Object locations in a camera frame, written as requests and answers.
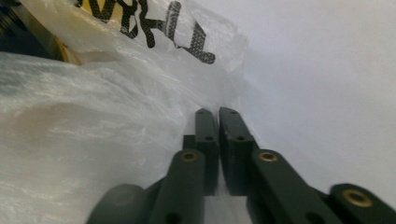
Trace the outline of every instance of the mounting hole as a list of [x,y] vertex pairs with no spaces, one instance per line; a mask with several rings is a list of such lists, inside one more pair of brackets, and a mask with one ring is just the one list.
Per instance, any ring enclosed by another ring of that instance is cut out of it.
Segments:
[[130,191],[122,191],[113,197],[116,206],[125,206],[134,201],[134,194]]
[[359,190],[345,189],[343,191],[343,196],[349,203],[352,203],[358,207],[373,206],[373,201]]
[[187,162],[197,161],[198,155],[194,152],[185,152],[181,155],[181,159]]
[[169,213],[166,215],[166,224],[179,224],[183,218],[178,213]]
[[259,157],[262,161],[277,161],[277,155],[271,152],[263,152]]
[[316,213],[307,213],[305,215],[305,217],[306,217],[306,220],[308,220],[312,224],[324,224],[325,223],[323,217],[321,217],[320,215],[318,215]]

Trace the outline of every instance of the clear plastic wrap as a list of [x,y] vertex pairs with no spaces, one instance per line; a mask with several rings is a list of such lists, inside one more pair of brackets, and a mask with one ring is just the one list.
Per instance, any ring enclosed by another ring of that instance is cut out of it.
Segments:
[[2,223],[84,223],[108,189],[166,174],[194,110],[233,101],[210,78],[188,89],[148,71],[126,77],[128,63],[1,53],[0,67]]
[[[143,1],[117,2],[138,5],[134,38],[132,25],[95,18],[88,1],[21,2],[82,66],[0,53],[1,223],[82,224],[110,188],[146,188],[166,174],[195,110],[238,107],[247,40],[192,2],[148,1],[157,26],[177,18],[176,30],[153,29],[155,46]],[[223,196],[207,200],[205,223],[238,216],[228,203],[243,201]]]

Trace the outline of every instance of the yellow printed graphic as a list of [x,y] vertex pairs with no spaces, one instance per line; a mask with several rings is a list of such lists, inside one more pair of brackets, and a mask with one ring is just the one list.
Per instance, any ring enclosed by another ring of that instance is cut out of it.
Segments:
[[[85,11],[87,11],[88,13],[90,13],[91,15],[93,15],[91,3],[90,3],[91,1],[97,2],[100,10],[103,11],[105,2],[112,1],[112,0],[83,0],[82,4],[81,4],[81,8],[84,9]],[[116,3],[116,5],[114,6],[114,9],[113,9],[112,16],[110,18],[111,22],[115,21],[120,25],[120,22],[122,20],[122,13],[123,13],[122,6],[120,6],[118,3]]]

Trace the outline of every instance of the brass insert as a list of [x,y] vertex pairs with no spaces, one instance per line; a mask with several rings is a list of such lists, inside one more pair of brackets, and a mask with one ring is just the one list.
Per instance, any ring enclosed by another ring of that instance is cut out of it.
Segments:
[[186,162],[197,161],[198,155],[194,152],[185,152],[181,155],[181,159]]
[[359,190],[345,189],[343,191],[343,196],[349,203],[352,203],[356,206],[359,207],[373,206],[373,201]]
[[263,152],[260,154],[259,158],[262,161],[277,161],[277,155],[271,152]]

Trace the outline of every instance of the crumpled plastic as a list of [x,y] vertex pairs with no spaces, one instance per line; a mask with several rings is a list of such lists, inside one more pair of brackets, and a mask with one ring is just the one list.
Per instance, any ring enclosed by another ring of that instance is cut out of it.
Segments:
[[[131,38],[75,1],[21,2],[82,65],[0,53],[1,223],[85,223],[112,187],[165,176],[196,110],[238,109],[247,40],[193,2],[178,1],[174,41],[157,29],[153,48],[141,25]],[[170,3],[148,1],[147,17],[164,21]],[[197,22],[198,50],[214,62],[186,50]],[[220,184],[206,200],[205,223],[227,223],[243,206],[224,192]]]

